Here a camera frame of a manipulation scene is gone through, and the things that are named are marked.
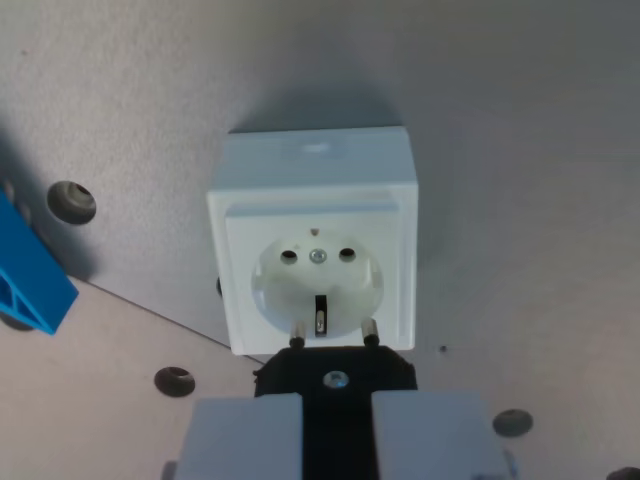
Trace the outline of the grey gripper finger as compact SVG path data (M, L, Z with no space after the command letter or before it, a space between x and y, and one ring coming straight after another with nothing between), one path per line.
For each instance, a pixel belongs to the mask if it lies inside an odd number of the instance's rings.
M486 404L459 392L372 395L381 479L509 479Z
M196 403L176 479L301 479L303 400L298 394Z

